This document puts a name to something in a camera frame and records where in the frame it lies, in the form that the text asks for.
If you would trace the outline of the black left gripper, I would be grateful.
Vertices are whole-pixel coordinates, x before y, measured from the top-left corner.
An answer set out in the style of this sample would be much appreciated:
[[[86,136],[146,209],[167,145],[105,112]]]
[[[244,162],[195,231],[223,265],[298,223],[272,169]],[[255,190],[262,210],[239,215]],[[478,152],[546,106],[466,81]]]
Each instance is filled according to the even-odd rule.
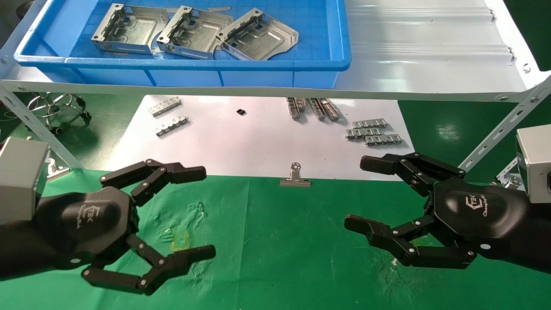
[[[134,233],[144,206],[168,184],[185,184],[207,178],[205,167],[184,167],[140,161],[100,177],[103,189],[71,192],[42,198],[34,214],[39,235],[53,249],[53,269],[71,270],[91,264],[81,277],[94,287],[152,295],[167,280],[185,276],[192,264],[213,259],[214,245],[176,251],[163,257]],[[130,196],[120,189],[136,184]],[[132,249],[149,263],[142,276],[105,270]]]

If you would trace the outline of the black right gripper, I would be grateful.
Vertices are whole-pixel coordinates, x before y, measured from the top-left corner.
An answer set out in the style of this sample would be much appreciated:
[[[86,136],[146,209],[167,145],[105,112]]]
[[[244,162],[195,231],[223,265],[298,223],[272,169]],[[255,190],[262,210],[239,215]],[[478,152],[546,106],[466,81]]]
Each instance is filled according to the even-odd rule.
[[[426,214],[394,228],[354,214],[344,220],[348,231],[363,234],[372,247],[387,251],[402,265],[464,270],[476,253],[494,260],[512,255],[513,236],[529,210],[525,192],[468,184],[462,180],[464,170],[420,153],[365,155],[360,169],[397,175],[422,197],[433,190],[431,202],[437,220]],[[443,246],[413,245],[413,240],[427,234]]]

